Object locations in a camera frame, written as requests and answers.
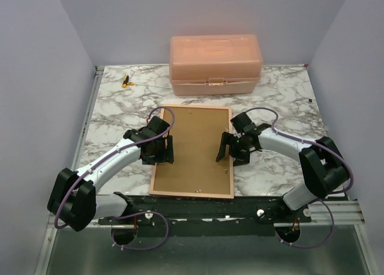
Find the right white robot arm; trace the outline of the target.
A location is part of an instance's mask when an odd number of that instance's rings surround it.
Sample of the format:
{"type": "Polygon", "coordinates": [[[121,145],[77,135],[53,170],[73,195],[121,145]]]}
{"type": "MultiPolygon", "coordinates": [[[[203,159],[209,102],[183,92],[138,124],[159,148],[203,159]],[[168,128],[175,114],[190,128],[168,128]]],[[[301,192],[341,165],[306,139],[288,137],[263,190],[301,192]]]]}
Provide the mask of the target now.
{"type": "Polygon", "coordinates": [[[350,179],[350,172],[329,137],[315,141],[297,138],[282,133],[271,124],[256,125],[246,112],[241,112],[230,122],[237,134],[222,133],[217,162],[229,155],[234,159],[234,166],[247,165],[252,152],[269,150],[301,165],[304,182],[285,193],[282,204],[276,207],[276,215],[283,222],[291,221],[298,215],[298,209],[327,197],[350,179]]]}

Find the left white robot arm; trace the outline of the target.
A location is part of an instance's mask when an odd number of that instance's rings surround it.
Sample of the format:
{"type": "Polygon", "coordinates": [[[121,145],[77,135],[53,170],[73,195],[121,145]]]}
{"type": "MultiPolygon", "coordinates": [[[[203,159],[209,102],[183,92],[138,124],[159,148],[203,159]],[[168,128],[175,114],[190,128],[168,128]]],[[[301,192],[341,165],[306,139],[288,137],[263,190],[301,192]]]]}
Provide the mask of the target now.
{"type": "Polygon", "coordinates": [[[141,160],[146,165],[173,163],[173,122],[153,116],[138,130],[125,132],[107,153],[88,165],[58,174],[47,209],[55,216],[54,226],[81,231],[94,219],[114,218],[120,224],[133,216],[130,200],[119,192],[100,195],[101,188],[128,165],[141,160]]]}

